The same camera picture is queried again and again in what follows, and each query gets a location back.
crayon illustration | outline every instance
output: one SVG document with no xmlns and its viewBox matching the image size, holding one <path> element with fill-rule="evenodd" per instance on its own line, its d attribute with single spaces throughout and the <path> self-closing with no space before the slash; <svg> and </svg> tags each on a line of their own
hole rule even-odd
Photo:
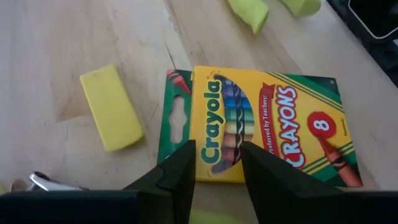
<svg viewBox="0 0 398 224">
<path fill-rule="evenodd" d="M 226 171 L 241 160 L 240 147 L 254 134 L 254 116 L 249 100 L 231 80 L 215 75 L 222 82 L 221 95 L 224 103 L 225 135 L 221 148 L 221 160 L 211 168 L 211 174 Z"/>
<path fill-rule="evenodd" d="M 215 164 L 212 168 L 211 168 L 211 172 L 213 174 L 218 174 L 220 172 L 223 172 L 229 168 L 231 168 L 233 165 L 233 163 L 231 161 L 227 161 L 225 159 L 221 159 L 219 161 L 219 163 Z"/>
<path fill-rule="evenodd" d="M 230 122 L 227 121 L 225 124 L 225 132 L 230 134 L 240 134 L 239 132 L 244 132 L 245 134 L 254 134 L 254 123 L 253 122 Z"/>
<path fill-rule="evenodd" d="M 239 88 L 237 85 L 226 85 L 223 87 L 221 94 L 223 97 L 234 97 L 234 93 L 237 92 L 236 88 Z M 240 91 L 239 93 L 242 98 L 246 98 L 246 95 L 243 93 L 243 91 Z"/>
<path fill-rule="evenodd" d="M 237 113 L 236 109 L 225 109 L 225 119 L 227 121 L 236 121 L 237 114 L 243 113 L 244 120 L 254 122 L 253 112 L 251 110 L 243 110 L 240 113 Z"/>
<path fill-rule="evenodd" d="M 235 162 L 235 148 L 232 147 L 222 147 L 221 157 L 227 161 Z"/>
<path fill-rule="evenodd" d="M 250 102 L 247 98 L 227 97 L 224 99 L 224 105 L 226 108 L 240 108 L 245 110 L 251 110 Z"/>
<path fill-rule="evenodd" d="M 240 139 L 236 140 L 236 137 L 237 137 L 237 135 L 235 135 L 235 134 L 225 134 L 224 139 L 223 139 L 223 146 L 232 147 L 232 148 L 239 147 L 238 143 L 239 143 Z M 250 141 L 252 138 L 253 138 L 253 135 L 245 134 L 243 136 L 243 141 Z"/>
<path fill-rule="evenodd" d="M 347 187 L 362 187 L 361 179 L 349 166 L 344 156 L 342 156 L 325 138 L 317 137 L 317 139 L 325 152 L 325 157 L 333 168 L 336 169 L 338 175 L 343 179 Z"/>
<path fill-rule="evenodd" d="M 167 79 L 173 82 L 174 85 L 180 87 L 182 90 L 187 92 L 189 95 L 191 94 L 191 90 L 189 89 L 184 78 L 176 70 L 174 69 L 167 70 Z"/>
</svg>

wooden table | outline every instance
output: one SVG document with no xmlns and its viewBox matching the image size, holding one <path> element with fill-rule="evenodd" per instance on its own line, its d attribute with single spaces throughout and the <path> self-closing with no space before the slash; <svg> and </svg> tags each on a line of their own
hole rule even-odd
<svg viewBox="0 0 398 224">
<path fill-rule="evenodd" d="M 337 78 L 365 189 L 398 189 L 398 89 L 326 2 L 305 19 L 265 2 L 254 37 L 226 0 L 1 0 L 0 181 L 124 187 L 155 165 L 166 70 L 214 65 Z M 111 63 L 146 138 L 109 154 L 78 77 Z M 256 220 L 242 185 L 198 184 L 193 207 Z"/>
</svg>

yellow foam block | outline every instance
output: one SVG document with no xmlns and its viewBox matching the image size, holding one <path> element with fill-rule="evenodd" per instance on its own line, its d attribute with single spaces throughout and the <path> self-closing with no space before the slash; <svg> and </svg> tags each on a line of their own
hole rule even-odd
<svg viewBox="0 0 398 224">
<path fill-rule="evenodd" d="M 280 0 L 295 17 L 314 15 L 321 8 L 319 0 Z"/>
<path fill-rule="evenodd" d="M 249 24 L 254 34 L 258 34 L 268 17 L 268 6 L 262 0 L 228 0 L 231 9 L 245 23 Z"/>
<path fill-rule="evenodd" d="M 115 66 L 80 76 L 99 135 L 107 151 L 122 149 L 144 132 Z"/>
</svg>

red crayon tip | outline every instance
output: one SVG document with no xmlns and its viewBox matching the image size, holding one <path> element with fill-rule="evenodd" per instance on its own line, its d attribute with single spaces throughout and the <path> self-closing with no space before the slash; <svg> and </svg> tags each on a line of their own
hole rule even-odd
<svg viewBox="0 0 398 224">
<path fill-rule="evenodd" d="M 337 152 L 337 149 L 333 147 L 325 138 L 317 137 L 317 139 L 321 144 L 322 149 L 325 152 L 326 156 L 329 156 L 330 154 Z"/>
<path fill-rule="evenodd" d="M 171 74 L 177 73 L 174 69 L 167 70 L 167 77 L 171 76 Z"/>
<path fill-rule="evenodd" d="M 180 75 L 173 79 L 174 85 L 180 87 L 182 90 L 186 91 L 188 94 L 191 94 L 191 90 L 188 88 L 188 85 L 185 83 L 184 78 Z"/>
</svg>

crayon box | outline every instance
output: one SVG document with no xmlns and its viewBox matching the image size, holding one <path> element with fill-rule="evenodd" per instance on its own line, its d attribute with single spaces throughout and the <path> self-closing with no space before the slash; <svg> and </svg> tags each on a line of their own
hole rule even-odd
<svg viewBox="0 0 398 224">
<path fill-rule="evenodd" d="M 162 126 L 160 128 L 159 150 L 157 153 L 157 163 L 160 164 L 171 153 L 184 145 L 189 138 L 192 81 L 191 71 L 169 69 L 167 71 L 164 104 L 162 114 Z M 173 110 L 173 102 L 176 97 L 184 99 L 183 111 L 187 117 L 187 122 L 182 128 L 182 140 L 174 143 L 171 138 L 171 124 L 169 116 Z"/>
<path fill-rule="evenodd" d="M 244 182 L 251 141 L 324 182 L 362 185 L 334 78 L 196 66 L 192 80 L 197 180 Z"/>
</svg>

